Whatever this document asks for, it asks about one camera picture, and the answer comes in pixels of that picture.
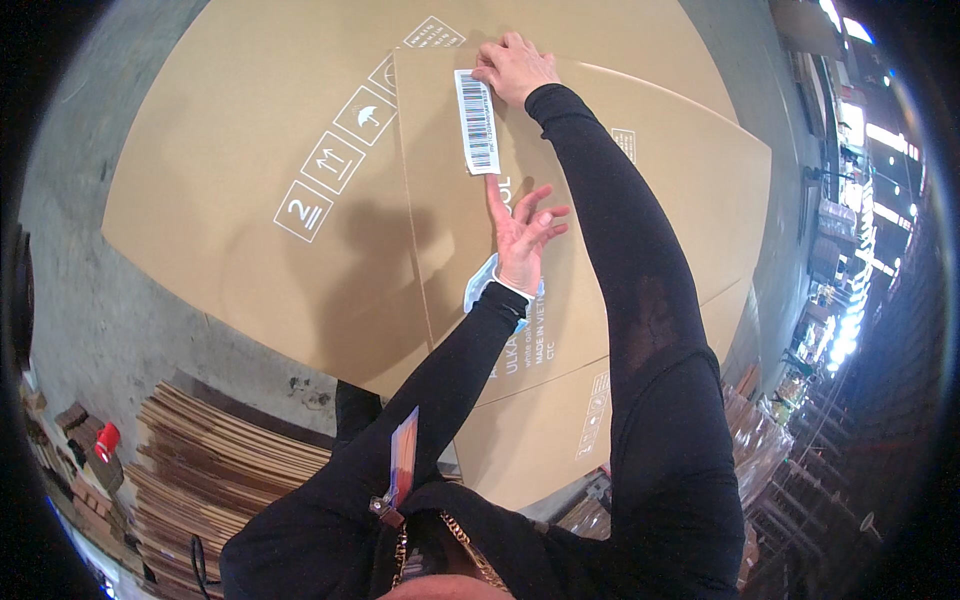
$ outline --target barcode label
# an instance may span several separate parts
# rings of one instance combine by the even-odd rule
[[[453,71],[460,105],[460,129],[464,137],[464,159],[472,175],[500,173],[500,153],[496,148],[493,103],[490,88],[470,76],[471,69]]]

